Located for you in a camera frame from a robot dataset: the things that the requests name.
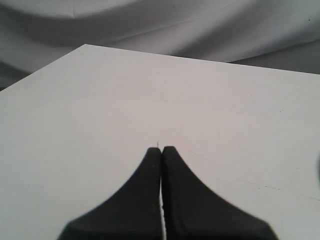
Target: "white table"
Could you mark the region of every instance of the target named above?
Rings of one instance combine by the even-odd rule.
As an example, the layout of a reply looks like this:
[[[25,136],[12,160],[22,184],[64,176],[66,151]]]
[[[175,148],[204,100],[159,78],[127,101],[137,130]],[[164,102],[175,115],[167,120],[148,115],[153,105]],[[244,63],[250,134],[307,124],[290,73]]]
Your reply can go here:
[[[0,92],[0,239],[56,239],[157,142],[281,240],[320,238],[319,75],[84,45]]]

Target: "gray fabric backdrop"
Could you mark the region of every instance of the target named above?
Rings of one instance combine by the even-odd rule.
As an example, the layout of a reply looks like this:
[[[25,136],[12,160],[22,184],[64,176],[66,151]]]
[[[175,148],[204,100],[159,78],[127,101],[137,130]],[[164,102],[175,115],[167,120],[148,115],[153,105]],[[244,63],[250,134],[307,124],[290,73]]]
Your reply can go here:
[[[0,87],[83,44],[320,73],[320,1],[0,0]]]

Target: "gray cloth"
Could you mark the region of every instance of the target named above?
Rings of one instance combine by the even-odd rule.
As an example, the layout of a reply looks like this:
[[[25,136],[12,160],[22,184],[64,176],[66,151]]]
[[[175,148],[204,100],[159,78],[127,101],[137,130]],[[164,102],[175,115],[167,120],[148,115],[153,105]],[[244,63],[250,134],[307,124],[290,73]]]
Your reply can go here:
[[[319,0],[0,0],[0,87],[83,44],[320,73]]]

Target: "white tabletop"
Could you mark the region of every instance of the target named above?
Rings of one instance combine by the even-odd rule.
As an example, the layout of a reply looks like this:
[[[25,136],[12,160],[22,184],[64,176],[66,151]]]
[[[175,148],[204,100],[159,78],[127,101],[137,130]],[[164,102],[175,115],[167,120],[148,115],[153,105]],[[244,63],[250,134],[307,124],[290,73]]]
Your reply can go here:
[[[84,45],[0,92],[0,239],[56,239],[159,142],[281,240],[318,240],[319,108],[319,75]]]

